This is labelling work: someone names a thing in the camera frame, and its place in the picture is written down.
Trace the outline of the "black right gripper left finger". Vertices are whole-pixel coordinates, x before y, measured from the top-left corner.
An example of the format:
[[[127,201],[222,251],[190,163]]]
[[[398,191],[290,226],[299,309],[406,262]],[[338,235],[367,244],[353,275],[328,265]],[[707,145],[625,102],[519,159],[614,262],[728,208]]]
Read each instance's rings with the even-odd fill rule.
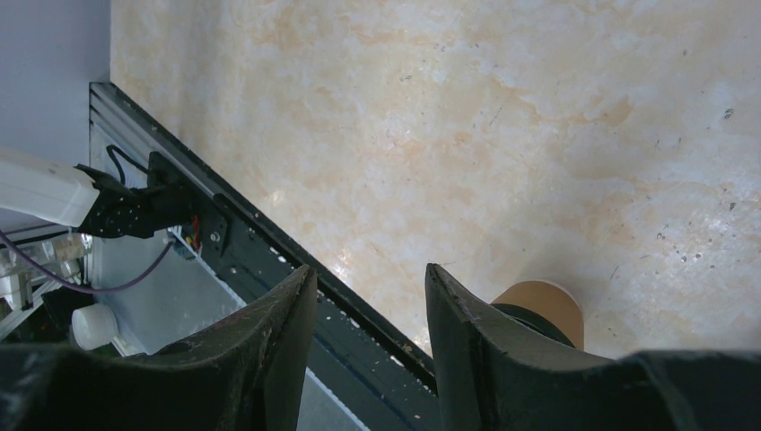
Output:
[[[300,267],[237,312],[152,355],[1,348],[4,430],[293,430],[317,275]]]

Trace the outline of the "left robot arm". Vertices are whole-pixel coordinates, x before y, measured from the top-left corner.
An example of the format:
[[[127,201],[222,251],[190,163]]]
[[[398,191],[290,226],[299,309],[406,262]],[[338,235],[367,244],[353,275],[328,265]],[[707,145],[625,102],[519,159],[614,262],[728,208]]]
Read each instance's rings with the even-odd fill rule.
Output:
[[[4,146],[1,208],[100,238],[150,238],[197,217],[180,181],[131,189],[89,166],[66,166]]]

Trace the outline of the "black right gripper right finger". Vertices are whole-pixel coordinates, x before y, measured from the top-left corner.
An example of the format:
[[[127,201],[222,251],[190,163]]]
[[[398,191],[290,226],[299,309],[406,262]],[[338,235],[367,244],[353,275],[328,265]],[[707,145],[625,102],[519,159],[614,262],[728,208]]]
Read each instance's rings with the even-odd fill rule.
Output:
[[[756,351],[644,350],[619,359],[544,337],[446,269],[425,274],[448,430],[757,430]]]

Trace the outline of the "brown paper coffee cup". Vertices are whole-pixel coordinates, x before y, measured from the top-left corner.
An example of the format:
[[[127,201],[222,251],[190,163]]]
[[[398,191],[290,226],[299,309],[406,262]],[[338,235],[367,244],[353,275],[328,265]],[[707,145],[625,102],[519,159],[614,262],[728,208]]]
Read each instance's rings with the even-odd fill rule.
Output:
[[[515,304],[536,312],[554,323],[576,349],[584,349],[582,309],[559,285],[544,280],[522,281],[507,288],[492,303]]]

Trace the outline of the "black plastic cup lid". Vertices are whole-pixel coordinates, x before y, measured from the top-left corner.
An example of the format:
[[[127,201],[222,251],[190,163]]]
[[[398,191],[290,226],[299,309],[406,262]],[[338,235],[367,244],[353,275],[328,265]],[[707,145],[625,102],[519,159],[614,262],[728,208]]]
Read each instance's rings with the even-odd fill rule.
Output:
[[[503,314],[516,320],[521,325],[536,331],[537,333],[562,343],[568,347],[576,348],[572,341],[566,337],[554,323],[527,308],[508,303],[492,303],[492,306]]]

